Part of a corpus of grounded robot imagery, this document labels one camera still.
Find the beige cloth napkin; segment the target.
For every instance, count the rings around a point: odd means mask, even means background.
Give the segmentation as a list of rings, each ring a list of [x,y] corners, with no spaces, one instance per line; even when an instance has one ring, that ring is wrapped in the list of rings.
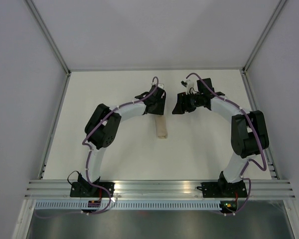
[[[164,115],[155,116],[156,136],[159,139],[167,139],[168,132],[166,127],[166,118]]]

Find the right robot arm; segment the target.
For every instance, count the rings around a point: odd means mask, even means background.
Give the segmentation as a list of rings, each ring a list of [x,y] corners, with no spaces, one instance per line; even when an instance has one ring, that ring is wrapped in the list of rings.
[[[231,125],[232,157],[227,167],[220,172],[216,182],[201,183],[197,187],[204,198],[245,198],[247,189],[243,175],[250,162],[262,171],[267,170],[264,149],[269,146],[264,114],[261,111],[248,111],[229,100],[222,92],[215,92],[210,78],[199,78],[194,83],[186,78],[181,81],[186,91],[177,95],[172,111],[174,115],[191,113],[204,107],[219,114]]]

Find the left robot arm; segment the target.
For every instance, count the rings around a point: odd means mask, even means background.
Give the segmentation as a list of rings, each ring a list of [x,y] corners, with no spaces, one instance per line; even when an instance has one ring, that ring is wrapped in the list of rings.
[[[166,92],[161,85],[152,85],[150,91],[136,96],[132,101],[109,107],[99,104],[88,120],[82,144],[89,148],[83,172],[72,182],[70,197],[110,198],[114,183],[101,182],[101,164],[106,149],[114,142],[120,123],[146,114],[162,116]]]

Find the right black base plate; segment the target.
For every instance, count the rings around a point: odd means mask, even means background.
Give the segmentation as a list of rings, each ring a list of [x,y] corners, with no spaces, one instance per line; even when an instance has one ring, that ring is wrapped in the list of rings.
[[[246,198],[247,189],[243,181],[237,183],[202,182],[201,191],[204,198]]]

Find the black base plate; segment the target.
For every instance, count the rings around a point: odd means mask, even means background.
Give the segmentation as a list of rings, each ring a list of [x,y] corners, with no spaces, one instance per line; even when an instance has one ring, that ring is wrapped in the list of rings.
[[[87,181],[73,182],[70,197],[73,198],[108,198],[113,196],[114,182],[99,182],[99,187],[92,186]]]
[[[202,182],[201,191],[204,198],[246,198],[247,189],[243,181],[237,183]]]

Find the right aluminium frame post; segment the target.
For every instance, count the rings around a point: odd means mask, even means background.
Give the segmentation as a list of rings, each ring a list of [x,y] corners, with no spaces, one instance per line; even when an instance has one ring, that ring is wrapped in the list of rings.
[[[274,59],[274,40],[279,35],[274,28],[287,5],[287,0],[278,2],[269,23],[243,68],[243,83],[251,107],[253,110],[262,110],[266,118],[270,146],[265,152],[275,169],[277,180],[289,179],[288,157],[284,156],[284,141],[279,139],[282,136],[279,129],[282,121],[279,116],[283,113],[283,103],[279,100],[283,93],[279,86],[274,86],[274,83],[278,81],[275,77],[275,64],[278,61]]]

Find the aluminium frame post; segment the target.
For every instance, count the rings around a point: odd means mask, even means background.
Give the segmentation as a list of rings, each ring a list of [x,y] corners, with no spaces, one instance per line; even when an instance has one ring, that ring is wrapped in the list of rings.
[[[29,12],[31,13],[33,19],[36,21],[36,24],[38,25],[40,31],[42,32],[45,40],[47,41],[50,49],[52,50],[52,53],[54,54],[57,62],[65,72],[66,76],[69,76],[71,71],[69,67],[67,66],[59,48],[57,47],[57,44],[55,43],[47,25],[45,24],[45,21],[43,17],[41,16],[35,2],[33,0],[25,0],[24,3],[26,4]]]
[[[269,23],[243,68],[243,83],[251,107],[253,110],[262,110],[266,118],[270,146],[265,152],[275,169],[277,180],[289,179],[288,157],[284,156],[284,141],[279,139],[282,136],[279,129],[282,121],[279,116],[283,113],[283,103],[279,100],[283,93],[279,86],[274,86],[274,83],[278,81],[275,77],[275,64],[278,61],[274,59],[274,40],[279,35],[274,28],[287,5],[287,0],[278,2]]]

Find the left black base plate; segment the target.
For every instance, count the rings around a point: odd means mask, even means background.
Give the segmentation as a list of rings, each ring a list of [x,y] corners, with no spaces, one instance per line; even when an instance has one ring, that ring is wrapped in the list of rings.
[[[70,197],[73,198],[108,198],[113,196],[114,182],[99,182],[99,187],[92,186],[87,181],[73,182]]]

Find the aluminium front rail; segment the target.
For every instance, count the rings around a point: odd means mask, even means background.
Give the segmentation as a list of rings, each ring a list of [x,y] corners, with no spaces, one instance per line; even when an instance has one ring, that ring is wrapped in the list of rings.
[[[197,189],[202,180],[113,180],[115,199],[122,200],[207,200]],[[31,180],[26,199],[69,199],[71,186],[65,180]],[[294,200],[287,180],[251,181],[250,200]]]

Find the left aluminium frame post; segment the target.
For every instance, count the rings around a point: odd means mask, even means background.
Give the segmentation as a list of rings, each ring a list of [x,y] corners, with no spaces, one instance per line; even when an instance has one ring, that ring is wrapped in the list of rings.
[[[43,17],[41,16],[35,2],[33,0],[25,0],[24,3],[26,4],[29,12],[31,13],[33,19],[36,21],[36,24],[38,25],[40,31],[42,32],[45,40],[47,41],[50,49],[52,50],[52,53],[54,54],[57,62],[65,72],[66,76],[69,76],[71,71],[69,67],[67,66],[59,48],[57,47],[57,44],[55,43],[47,25],[45,24],[45,21]]]

